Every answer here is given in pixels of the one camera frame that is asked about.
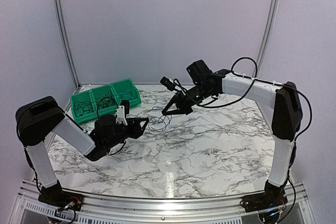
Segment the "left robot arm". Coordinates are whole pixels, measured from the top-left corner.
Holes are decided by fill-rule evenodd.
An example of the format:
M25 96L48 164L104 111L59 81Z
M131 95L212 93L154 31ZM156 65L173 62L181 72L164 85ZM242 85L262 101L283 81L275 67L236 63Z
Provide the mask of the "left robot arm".
M15 113L16 134L24 147L28 163L37 175L45 196L54 205L66 202L66 193L59 189L59 181L51 164L45 140L55 135L66 141L86 159L96 162L111 155L111 149L125 145L127 139L144 134L149 118L129 118L127 102L122 101L116 114L96 119L91 132L82 128L62 109L52 96L23 105Z

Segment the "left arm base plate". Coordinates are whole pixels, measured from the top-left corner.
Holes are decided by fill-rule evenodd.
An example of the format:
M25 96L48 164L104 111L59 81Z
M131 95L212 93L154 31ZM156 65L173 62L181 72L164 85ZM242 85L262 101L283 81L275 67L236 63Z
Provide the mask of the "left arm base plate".
M80 211L83 203L83 195L64 191L62 189L42 188L38 201L58 207L60 210Z

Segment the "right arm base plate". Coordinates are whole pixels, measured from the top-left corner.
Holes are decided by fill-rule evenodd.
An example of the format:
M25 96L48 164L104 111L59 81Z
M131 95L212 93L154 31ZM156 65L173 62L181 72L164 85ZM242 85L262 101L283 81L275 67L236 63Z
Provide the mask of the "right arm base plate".
M282 190L277 195L274 191L271 190L264 191L262 193L245 195L241 198L239 204L245 209L246 212L253 212L284 206L287 204L287 202L288 199L284 190Z

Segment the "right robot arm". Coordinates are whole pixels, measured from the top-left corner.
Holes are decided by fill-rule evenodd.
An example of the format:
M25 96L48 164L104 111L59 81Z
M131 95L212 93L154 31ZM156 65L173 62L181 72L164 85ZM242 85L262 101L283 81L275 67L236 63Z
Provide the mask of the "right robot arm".
M193 106L221 109L243 99L254 101L275 141L271 172L260 195L260 203L271 207L280 199L280 190L289 180L294 163L297 139L310 126L301 128L303 109L300 100L307 97L293 82L280 83L246 76L233 68L212 71L203 60L186 68L193 87L183 87L179 80L163 77L160 81L175 94L162 110L163 115L190 114Z

